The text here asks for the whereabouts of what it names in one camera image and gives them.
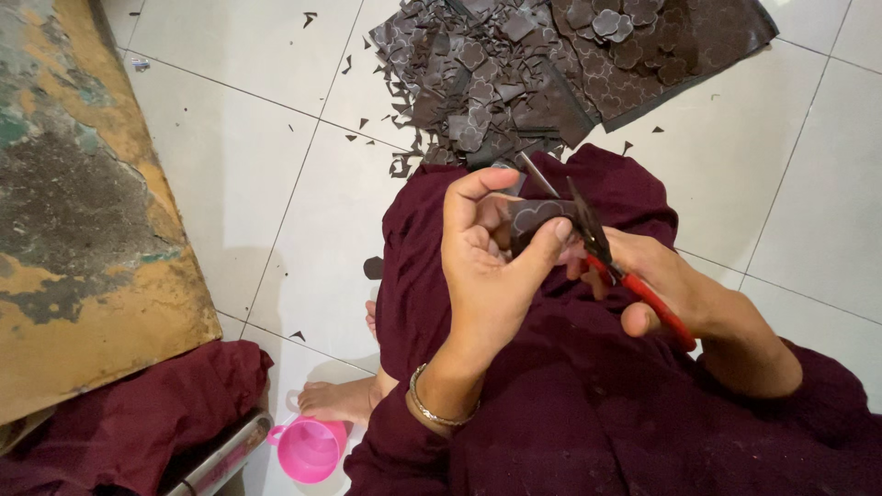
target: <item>wooden board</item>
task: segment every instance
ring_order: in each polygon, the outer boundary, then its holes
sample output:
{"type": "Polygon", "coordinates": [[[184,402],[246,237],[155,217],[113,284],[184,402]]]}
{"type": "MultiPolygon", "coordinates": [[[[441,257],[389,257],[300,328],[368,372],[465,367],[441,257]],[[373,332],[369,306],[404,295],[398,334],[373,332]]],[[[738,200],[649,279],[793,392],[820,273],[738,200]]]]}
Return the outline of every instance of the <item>wooden board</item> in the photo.
{"type": "Polygon", "coordinates": [[[87,0],[0,0],[0,424],[221,336],[100,33],[87,0]]]}

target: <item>fingernail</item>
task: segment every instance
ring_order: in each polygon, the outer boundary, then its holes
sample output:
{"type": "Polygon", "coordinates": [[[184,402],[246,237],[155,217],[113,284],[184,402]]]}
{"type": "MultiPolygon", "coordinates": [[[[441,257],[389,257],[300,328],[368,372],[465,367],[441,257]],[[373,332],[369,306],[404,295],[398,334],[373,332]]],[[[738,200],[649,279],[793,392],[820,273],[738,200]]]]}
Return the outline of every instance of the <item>fingernail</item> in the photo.
{"type": "Polygon", "coordinates": [[[554,228],[554,234],[561,243],[570,237],[570,231],[572,231],[572,223],[569,219],[561,219],[557,221],[557,226],[554,228]]]}

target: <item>maroon cloth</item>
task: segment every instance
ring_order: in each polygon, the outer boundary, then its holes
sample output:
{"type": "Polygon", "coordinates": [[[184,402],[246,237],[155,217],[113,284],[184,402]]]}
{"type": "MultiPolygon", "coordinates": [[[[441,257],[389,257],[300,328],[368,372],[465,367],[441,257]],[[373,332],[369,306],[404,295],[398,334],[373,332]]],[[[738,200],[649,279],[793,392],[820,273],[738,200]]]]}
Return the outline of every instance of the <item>maroon cloth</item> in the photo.
{"type": "Polygon", "coordinates": [[[64,402],[0,457],[0,494],[91,494],[98,485],[156,494],[172,455],[257,405],[271,366],[253,342],[209,342],[64,402]]]}
{"type": "MultiPolygon", "coordinates": [[[[634,160],[586,145],[566,165],[534,162],[560,191],[572,176],[605,225],[671,247],[676,214],[634,160]]],[[[446,441],[405,404],[410,374],[447,336],[442,202],[460,169],[417,170],[383,220],[381,362],[400,384],[345,462],[351,494],[855,494],[882,487],[882,424],[858,379],[791,346],[804,368],[788,398],[721,387],[658,337],[633,339],[633,295],[595,302],[559,267],[487,371],[475,418],[446,441]]],[[[522,196],[541,196],[531,183],[522,196]]]]}

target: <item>scissors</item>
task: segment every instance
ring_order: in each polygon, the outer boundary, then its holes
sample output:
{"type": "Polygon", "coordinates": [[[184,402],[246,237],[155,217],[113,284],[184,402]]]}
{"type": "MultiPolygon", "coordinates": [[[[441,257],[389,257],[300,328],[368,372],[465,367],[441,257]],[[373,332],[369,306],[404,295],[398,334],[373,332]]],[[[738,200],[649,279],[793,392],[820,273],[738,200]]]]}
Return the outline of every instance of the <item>scissors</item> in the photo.
{"type": "MultiPolygon", "coordinates": [[[[559,199],[560,195],[554,187],[551,186],[551,183],[545,179],[545,176],[539,172],[539,169],[537,169],[533,164],[533,161],[527,157],[527,154],[521,152],[520,158],[527,165],[530,176],[534,178],[536,183],[545,192],[559,199]]],[[[586,260],[587,264],[597,269],[597,272],[601,275],[604,283],[611,286],[618,282],[622,286],[633,291],[653,309],[662,323],[674,331],[676,342],[681,349],[687,352],[694,350],[696,346],[695,338],[692,337],[689,329],[686,328],[683,321],[670,310],[654,291],[649,289],[649,286],[647,286],[645,282],[640,280],[638,276],[625,272],[624,269],[612,259],[612,254],[609,251],[609,240],[603,233],[603,226],[601,225],[597,213],[591,205],[588,204],[585,197],[579,192],[579,188],[576,187],[572,178],[567,176],[566,182],[570,187],[573,202],[576,204],[576,222],[573,223],[573,227],[585,242],[585,251],[588,253],[586,260]]]]}

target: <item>pink plastic cup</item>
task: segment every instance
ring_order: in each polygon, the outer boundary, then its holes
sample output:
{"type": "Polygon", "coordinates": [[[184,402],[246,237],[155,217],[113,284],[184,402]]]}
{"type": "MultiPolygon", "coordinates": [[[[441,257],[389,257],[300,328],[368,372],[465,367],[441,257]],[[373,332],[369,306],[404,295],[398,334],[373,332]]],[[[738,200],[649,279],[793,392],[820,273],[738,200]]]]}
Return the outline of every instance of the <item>pink plastic cup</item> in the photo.
{"type": "Polygon", "coordinates": [[[301,415],[289,425],[270,429],[266,442],[279,448],[279,464],[288,477],[315,484],[337,468],[346,449],[346,427],[339,420],[322,422],[301,415]]]}

